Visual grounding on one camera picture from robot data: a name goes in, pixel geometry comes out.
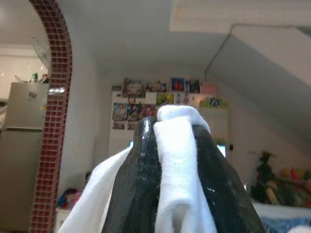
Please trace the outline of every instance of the refrigerator door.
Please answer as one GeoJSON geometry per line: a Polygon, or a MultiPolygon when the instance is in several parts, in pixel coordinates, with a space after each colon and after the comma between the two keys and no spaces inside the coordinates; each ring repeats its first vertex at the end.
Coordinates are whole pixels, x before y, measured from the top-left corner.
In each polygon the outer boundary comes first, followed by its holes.
{"type": "Polygon", "coordinates": [[[2,131],[0,232],[28,230],[41,137],[41,132],[2,131]]]}
{"type": "Polygon", "coordinates": [[[12,83],[4,128],[42,129],[48,84],[12,83]]]}

